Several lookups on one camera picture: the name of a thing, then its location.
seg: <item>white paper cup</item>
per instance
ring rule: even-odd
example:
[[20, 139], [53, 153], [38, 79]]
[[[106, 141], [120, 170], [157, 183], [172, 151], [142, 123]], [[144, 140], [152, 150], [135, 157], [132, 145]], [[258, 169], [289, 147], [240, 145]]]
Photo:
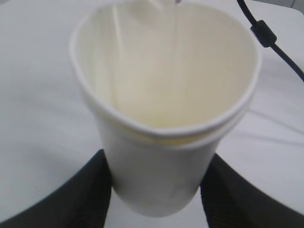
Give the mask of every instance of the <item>white paper cup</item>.
[[[186, 12], [180, 19], [185, 23], [183, 39], [190, 43], [186, 50], [204, 48], [198, 52], [202, 64], [215, 65], [218, 74], [227, 77], [218, 85], [225, 87], [222, 99], [234, 102], [207, 123], [148, 127], [115, 110], [107, 97], [92, 89], [96, 50], [100, 50], [96, 25], [108, 23], [103, 21], [102, 9], [84, 19], [72, 37], [70, 54], [76, 81], [96, 118], [117, 195], [140, 214], [168, 216], [191, 201], [220, 139], [246, 111], [256, 87], [261, 54], [252, 34], [228, 14], [204, 5], [185, 4], [182, 10]], [[106, 85], [102, 75], [99, 80]], [[216, 97], [208, 99], [217, 101]]]

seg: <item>white surface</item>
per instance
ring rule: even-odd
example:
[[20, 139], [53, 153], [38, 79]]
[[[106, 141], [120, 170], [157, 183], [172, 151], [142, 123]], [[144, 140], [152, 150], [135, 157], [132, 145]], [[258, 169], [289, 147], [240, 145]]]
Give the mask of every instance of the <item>white surface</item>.
[[[235, 1], [204, 2], [249, 27]], [[95, 5], [96, 0], [12, 0], [0, 6], [0, 220], [58, 188], [101, 147], [67, 54], [73, 26]], [[303, 15], [259, 2], [249, 6], [303, 67]], [[271, 50], [263, 53], [252, 109], [277, 121], [249, 113], [218, 152], [258, 188], [304, 213], [304, 85]], [[179, 214], [163, 219], [135, 215], [114, 196], [106, 225], [201, 228], [204, 221], [199, 196]]]

